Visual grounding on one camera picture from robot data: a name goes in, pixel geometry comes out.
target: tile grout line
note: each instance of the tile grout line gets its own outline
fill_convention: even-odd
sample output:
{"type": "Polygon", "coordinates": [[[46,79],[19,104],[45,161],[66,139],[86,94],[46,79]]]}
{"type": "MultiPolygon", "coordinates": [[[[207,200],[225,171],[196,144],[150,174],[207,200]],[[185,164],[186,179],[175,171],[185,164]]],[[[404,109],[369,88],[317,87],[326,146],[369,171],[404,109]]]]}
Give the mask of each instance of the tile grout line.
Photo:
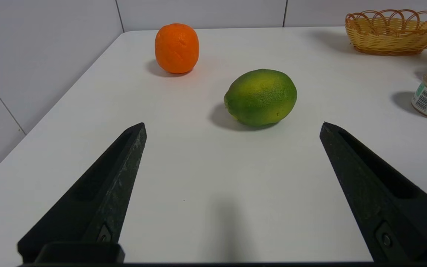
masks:
{"type": "Polygon", "coordinates": [[[7,108],[7,105],[5,104],[5,102],[2,100],[2,98],[0,97],[0,101],[1,103],[3,103],[3,106],[6,108],[7,112],[9,112],[9,114],[11,115],[12,119],[16,122],[17,126],[19,127],[19,129],[21,129],[22,133],[24,135],[27,135],[27,133],[24,131],[24,129],[21,127],[21,125],[19,124],[19,122],[16,120],[16,118],[14,117],[14,115],[11,113],[11,111],[9,110],[9,108],[7,108]]]}
{"type": "Polygon", "coordinates": [[[120,23],[122,24],[122,30],[123,30],[123,32],[125,32],[124,31],[123,20],[122,20],[122,14],[120,13],[120,7],[118,6],[118,0],[115,0],[115,3],[116,3],[116,9],[118,10],[118,17],[120,17],[120,23]]]}
{"type": "Polygon", "coordinates": [[[289,0],[286,0],[286,7],[284,7],[283,28],[284,28],[284,22],[286,21],[286,12],[288,12],[288,2],[289,0]]]}

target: wicker basket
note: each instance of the wicker basket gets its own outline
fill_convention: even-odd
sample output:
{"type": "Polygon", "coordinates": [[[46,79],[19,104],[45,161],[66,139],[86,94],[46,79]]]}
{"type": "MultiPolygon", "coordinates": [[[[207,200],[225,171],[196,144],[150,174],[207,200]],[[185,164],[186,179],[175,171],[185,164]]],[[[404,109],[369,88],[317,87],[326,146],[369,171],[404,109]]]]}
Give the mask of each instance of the wicker basket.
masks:
{"type": "Polygon", "coordinates": [[[366,10],[347,14],[345,29],[354,48],[366,54],[416,55],[427,48],[427,11],[366,10]]]}

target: table surface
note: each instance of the table surface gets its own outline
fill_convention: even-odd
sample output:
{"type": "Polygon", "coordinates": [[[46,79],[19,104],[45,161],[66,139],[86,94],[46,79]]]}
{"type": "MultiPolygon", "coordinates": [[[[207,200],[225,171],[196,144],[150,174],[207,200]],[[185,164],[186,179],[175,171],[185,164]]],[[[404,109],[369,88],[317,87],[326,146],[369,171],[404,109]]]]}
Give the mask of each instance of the table surface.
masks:
{"type": "Polygon", "coordinates": [[[0,266],[17,241],[129,126],[148,140],[124,221],[126,262],[368,261],[319,140],[339,125],[427,192],[427,117],[410,98],[419,56],[353,50],[343,27],[200,29],[200,59],[174,76],[155,31],[122,34],[0,164],[0,266]],[[254,130],[223,97],[269,68],[298,89],[293,111],[254,130]]]}

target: orange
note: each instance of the orange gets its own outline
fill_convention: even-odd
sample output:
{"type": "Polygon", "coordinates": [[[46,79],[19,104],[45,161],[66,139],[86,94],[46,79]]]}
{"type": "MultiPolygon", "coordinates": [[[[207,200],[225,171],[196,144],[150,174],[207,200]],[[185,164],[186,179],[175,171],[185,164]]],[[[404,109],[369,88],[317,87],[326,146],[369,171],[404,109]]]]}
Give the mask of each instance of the orange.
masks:
{"type": "Polygon", "coordinates": [[[188,25],[173,23],[162,27],[154,41],[156,61],[167,72],[191,71],[199,59],[199,39],[188,25]]]}

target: lime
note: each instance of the lime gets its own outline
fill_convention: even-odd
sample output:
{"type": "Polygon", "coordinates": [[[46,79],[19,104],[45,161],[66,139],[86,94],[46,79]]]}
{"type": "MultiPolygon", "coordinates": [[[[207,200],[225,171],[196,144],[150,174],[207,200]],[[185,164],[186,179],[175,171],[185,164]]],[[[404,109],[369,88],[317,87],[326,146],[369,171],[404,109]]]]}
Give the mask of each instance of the lime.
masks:
{"type": "Polygon", "coordinates": [[[240,123],[262,126],[284,119],[297,98],[298,92],[288,75],[271,69],[257,69],[232,83],[224,103],[240,123]]]}

